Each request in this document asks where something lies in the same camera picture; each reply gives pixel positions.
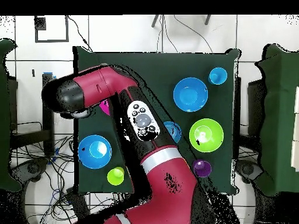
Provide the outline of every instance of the blue cup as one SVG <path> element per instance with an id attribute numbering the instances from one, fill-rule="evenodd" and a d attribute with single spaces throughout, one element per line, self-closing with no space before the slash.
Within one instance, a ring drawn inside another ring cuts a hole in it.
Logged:
<path id="1" fill-rule="evenodd" d="M 212 69 L 208 76 L 208 81 L 215 85 L 220 85 L 227 80 L 227 71 L 223 68 L 217 67 Z"/>
<path id="2" fill-rule="evenodd" d="M 109 163 L 111 155 L 111 145 L 102 136 L 87 136 L 79 144 L 79 159 L 81 163 L 89 169 L 100 169 L 104 167 Z"/>
<path id="3" fill-rule="evenodd" d="M 165 121 L 164 126 L 168 130 L 169 134 L 171 135 L 172 139 L 176 142 L 176 144 L 180 141 L 182 137 L 182 130 L 177 123 L 171 121 Z"/>
<path id="4" fill-rule="evenodd" d="M 187 112 L 197 111 L 207 102 L 208 89 L 197 78 L 185 78 L 175 86 L 173 99 L 181 110 Z"/>

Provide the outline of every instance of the cup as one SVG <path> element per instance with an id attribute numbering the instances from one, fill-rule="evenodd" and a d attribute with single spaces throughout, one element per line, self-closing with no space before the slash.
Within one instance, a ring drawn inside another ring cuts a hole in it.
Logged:
<path id="1" fill-rule="evenodd" d="M 118 186 L 124 181 L 124 170 L 122 167 L 115 167 L 107 174 L 108 182 L 113 186 Z"/>
<path id="2" fill-rule="evenodd" d="M 208 76 L 208 81 L 214 85 L 220 85 L 227 80 L 227 71 L 224 68 L 214 68 Z"/>
<path id="3" fill-rule="evenodd" d="M 203 159 L 195 160 L 192 163 L 192 168 L 194 173 L 201 178 L 208 177 L 212 172 L 211 164 Z"/>

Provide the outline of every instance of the circular button panel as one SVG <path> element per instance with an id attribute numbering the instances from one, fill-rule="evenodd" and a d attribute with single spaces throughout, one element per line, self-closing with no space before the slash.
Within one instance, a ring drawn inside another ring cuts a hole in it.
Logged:
<path id="1" fill-rule="evenodd" d="M 151 124 L 152 120 L 149 115 L 141 113 L 136 117 L 136 125 L 139 128 L 144 128 Z"/>

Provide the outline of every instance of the dark green table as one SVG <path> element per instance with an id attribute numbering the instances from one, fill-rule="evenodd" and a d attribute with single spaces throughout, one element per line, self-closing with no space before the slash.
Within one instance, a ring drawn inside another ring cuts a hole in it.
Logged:
<path id="1" fill-rule="evenodd" d="M 87 52 L 77 47 L 79 71 L 94 67 L 101 63 L 126 65 L 136 71 L 146 82 L 147 86 L 163 104 L 165 110 L 173 120 L 179 124 L 186 139 L 178 143 L 180 153 L 191 165 L 196 158 L 209 161 L 212 165 L 212 173 L 209 178 L 201 179 L 206 187 L 214 187 L 218 192 L 235 194 L 236 188 L 231 185 L 232 162 L 232 116 L 233 116 L 233 92 L 234 92 L 234 61 L 239 56 L 236 49 L 226 54 L 157 54 L 157 53 L 125 53 L 125 52 Z M 207 78 L 215 67 L 222 67 L 228 72 L 227 81 L 223 85 L 211 85 Z M 208 101 L 199 111 L 186 113 L 175 105 L 173 101 L 173 89 L 175 85 L 187 77 L 195 77 L 202 80 L 208 88 Z M 156 101 L 149 99 L 161 120 L 170 121 L 169 117 L 155 108 Z M 224 131 L 224 142 L 214 152 L 201 153 L 192 147 L 189 150 L 189 130 L 194 122 L 201 118 L 212 118 L 218 121 Z M 112 158 L 102 169 L 91 170 L 79 162 L 79 191 L 82 192 L 133 192 L 131 180 L 124 160 L 119 152 L 117 140 L 113 131 L 112 120 L 108 115 L 96 107 L 96 114 L 78 121 L 79 142 L 88 135 L 101 135 L 112 146 Z M 107 173 L 110 169 L 122 166 L 126 173 L 124 182 L 119 186 L 110 185 L 107 182 Z"/>

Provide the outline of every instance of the control button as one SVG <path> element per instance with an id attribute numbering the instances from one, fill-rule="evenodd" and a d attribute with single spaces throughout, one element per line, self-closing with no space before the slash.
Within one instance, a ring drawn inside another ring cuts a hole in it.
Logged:
<path id="1" fill-rule="evenodd" d="M 152 120 L 147 114 L 142 113 L 136 117 L 136 125 L 139 128 L 144 128 L 146 126 L 149 126 L 151 122 Z"/>
<path id="2" fill-rule="evenodd" d="M 145 134 L 147 133 L 147 130 L 146 130 L 146 129 L 142 129 L 142 130 L 140 131 L 140 133 L 141 133 L 141 135 L 145 135 Z"/>
<path id="3" fill-rule="evenodd" d="M 155 128 L 153 125 L 151 125 L 150 127 L 148 127 L 148 130 L 149 130 L 149 131 L 155 131 L 155 129 L 156 129 L 156 128 Z"/>

